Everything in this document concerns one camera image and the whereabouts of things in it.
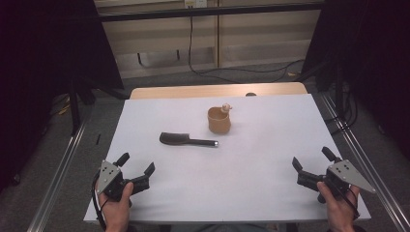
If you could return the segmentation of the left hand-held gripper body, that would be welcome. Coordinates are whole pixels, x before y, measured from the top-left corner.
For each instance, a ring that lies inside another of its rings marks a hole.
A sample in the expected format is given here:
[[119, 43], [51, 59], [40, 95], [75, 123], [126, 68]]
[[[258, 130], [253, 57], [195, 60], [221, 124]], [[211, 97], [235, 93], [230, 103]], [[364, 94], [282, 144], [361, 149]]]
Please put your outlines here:
[[123, 177], [122, 162], [102, 161], [97, 181], [96, 193], [98, 197], [119, 202], [124, 196], [128, 182]]

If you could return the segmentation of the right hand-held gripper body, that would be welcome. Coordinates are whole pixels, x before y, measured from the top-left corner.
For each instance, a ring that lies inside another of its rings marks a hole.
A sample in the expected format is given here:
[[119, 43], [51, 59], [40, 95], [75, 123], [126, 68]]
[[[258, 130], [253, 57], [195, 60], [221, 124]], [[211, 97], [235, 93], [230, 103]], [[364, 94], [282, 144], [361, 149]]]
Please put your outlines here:
[[370, 193], [376, 192], [376, 189], [348, 159], [331, 164], [326, 169], [326, 174], [321, 177], [320, 182], [323, 182], [330, 189], [334, 198], [344, 197], [351, 186], [356, 186]]

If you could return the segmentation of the black comb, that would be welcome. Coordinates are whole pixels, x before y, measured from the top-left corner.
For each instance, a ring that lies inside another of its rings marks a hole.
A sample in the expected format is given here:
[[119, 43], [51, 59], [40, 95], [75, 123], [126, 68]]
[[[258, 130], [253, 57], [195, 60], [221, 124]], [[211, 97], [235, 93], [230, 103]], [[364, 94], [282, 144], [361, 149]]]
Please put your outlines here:
[[197, 145], [206, 147], [218, 147], [217, 140], [208, 139], [194, 139], [190, 138], [188, 133], [172, 133], [162, 132], [160, 135], [160, 142], [166, 145], [179, 146], [179, 145]]

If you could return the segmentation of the brown holder cup with figurine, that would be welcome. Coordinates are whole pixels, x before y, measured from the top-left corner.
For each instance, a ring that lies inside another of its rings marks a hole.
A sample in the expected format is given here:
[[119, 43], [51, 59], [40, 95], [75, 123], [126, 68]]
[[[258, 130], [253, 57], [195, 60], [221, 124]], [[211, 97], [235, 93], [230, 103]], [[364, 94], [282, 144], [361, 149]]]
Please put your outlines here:
[[229, 112], [232, 106], [225, 103], [219, 107], [211, 107], [208, 110], [209, 130], [216, 134], [227, 134], [231, 128]]

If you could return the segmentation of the person's left hand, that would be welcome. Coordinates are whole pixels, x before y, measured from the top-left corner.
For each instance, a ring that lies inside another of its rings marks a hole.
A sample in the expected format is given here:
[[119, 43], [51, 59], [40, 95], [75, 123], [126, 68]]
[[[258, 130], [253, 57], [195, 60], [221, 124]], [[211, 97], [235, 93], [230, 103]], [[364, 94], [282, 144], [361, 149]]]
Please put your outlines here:
[[105, 232], [127, 232], [130, 219], [129, 200], [133, 183], [127, 183], [119, 202], [111, 201], [104, 193], [99, 195], [99, 204], [105, 220]]

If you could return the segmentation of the person's right hand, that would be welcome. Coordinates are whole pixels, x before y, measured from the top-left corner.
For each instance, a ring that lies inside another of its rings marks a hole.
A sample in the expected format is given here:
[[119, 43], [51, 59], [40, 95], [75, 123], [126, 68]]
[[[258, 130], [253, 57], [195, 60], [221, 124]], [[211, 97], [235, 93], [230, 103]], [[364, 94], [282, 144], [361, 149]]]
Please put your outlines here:
[[343, 199], [336, 200], [330, 189], [323, 182], [318, 182], [317, 187], [326, 200], [330, 230], [332, 232], [356, 232], [352, 207]]

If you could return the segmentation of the black metal stand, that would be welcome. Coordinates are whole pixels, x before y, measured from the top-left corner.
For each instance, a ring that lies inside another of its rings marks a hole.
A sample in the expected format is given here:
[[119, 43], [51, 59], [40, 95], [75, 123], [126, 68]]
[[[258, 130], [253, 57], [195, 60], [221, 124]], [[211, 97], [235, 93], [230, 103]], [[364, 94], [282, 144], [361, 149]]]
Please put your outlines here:
[[72, 135], [75, 135], [81, 125], [79, 110], [78, 110], [78, 100], [77, 100], [77, 93], [75, 90], [75, 82], [72, 79], [70, 82], [70, 108], [72, 113], [72, 121], [73, 121], [73, 129]]

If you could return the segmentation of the white table mat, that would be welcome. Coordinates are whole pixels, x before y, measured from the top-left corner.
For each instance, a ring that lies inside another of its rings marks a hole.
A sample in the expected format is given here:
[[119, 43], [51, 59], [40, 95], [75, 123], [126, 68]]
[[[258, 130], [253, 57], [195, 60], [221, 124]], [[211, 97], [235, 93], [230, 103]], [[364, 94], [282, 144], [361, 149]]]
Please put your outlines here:
[[[229, 103], [227, 134], [209, 130], [208, 110]], [[172, 146], [162, 132], [217, 140], [218, 147]], [[323, 174], [322, 153], [337, 146], [309, 94], [126, 101], [107, 160], [128, 153], [127, 178], [156, 170], [150, 187], [132, 197], [133, 222], [251, 223], [318, 221], [326, 208], [297, 184], [293, 158]]]

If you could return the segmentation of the person's lap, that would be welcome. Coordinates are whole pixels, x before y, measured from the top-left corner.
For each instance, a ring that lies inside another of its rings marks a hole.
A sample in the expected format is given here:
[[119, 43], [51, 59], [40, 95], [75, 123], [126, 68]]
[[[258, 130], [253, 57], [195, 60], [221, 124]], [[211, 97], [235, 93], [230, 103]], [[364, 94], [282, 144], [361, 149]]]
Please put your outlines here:
[[187, 224], [172, 225], [170, 232], [269, 232], [257, 224]]

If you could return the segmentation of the black curtain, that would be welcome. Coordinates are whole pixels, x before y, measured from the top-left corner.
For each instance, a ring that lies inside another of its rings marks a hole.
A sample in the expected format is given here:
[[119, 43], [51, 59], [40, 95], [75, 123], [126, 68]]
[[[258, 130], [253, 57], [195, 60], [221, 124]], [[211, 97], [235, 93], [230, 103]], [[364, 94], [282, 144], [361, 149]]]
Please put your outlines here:
[[302, 74], [326, 90], [341, 73], [410, 159], [410, 0], [323, 0]]
[[0, 0], [0, 192], [34, 153], [52, 101], [123, 82], [96, 0]]

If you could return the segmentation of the beige cabinet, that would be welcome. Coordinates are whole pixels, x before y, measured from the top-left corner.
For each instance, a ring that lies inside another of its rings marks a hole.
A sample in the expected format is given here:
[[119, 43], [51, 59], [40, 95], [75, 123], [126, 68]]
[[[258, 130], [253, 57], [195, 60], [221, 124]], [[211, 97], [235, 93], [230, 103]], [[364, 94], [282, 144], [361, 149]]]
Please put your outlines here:
[[[207, 0], [234, 7], [317, 0]], [[98, 14], [186, 9], [184, 0], [96, 0]], [[122, 78], [181, 73], [306, 57], [320, 12], [230, 14], [105, 22]]]

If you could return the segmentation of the metal floor rail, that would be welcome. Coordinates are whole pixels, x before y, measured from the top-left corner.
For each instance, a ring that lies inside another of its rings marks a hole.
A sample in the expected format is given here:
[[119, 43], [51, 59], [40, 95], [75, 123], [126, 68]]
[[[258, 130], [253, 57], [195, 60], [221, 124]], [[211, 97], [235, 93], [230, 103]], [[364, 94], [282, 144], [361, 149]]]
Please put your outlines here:
[[363, 107], [352, 126], [337, 117], [332, 98], [322, 94], [321, 112], [333, 120], [328, 124], [340, 153], [353, 160], [376, 188], [374, 194], [363, 192], [371, 219], [362, 220], [367, 232], [410, 232], [410, 161]]
[[65, 153], [26, 232], [44, 232], [49, 216], [54, 208], [63, 182], [71, 166], [73, 156], [75, 155], [79, 142], [84, 133], [84, 127], [85, 122], [79, 122], [74, 127], [74, 133], [71, 136]]

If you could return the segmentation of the black frame bar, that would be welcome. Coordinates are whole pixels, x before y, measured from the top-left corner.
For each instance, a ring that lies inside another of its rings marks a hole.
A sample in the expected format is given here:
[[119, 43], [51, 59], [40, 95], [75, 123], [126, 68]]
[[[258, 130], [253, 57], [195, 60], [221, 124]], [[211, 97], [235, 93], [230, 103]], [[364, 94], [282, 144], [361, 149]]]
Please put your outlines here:
[[145, 19], [164, 19], [193, 16], [215, 16], [215, 15], [246, 15], [281, 12], [299, 12], [321, 10], [326, 5], [325, 2], [288, 3], [271, 5], [251, 5], [234, 7], [213, 7], [201, 9], [178, 9], [163, 10], [139, 13], [121, 14], [99, 14], [97, 20], [100, 22], [130, 21]]

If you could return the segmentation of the white wall socket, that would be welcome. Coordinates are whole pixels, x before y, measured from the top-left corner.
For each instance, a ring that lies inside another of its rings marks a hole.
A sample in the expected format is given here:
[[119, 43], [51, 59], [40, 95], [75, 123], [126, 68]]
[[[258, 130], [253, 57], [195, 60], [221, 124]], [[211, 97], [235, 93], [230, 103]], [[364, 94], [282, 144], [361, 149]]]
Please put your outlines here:
[[184, 0], [185, 7], [190, 8], [206, 8], [208, 6], [207, 0]]

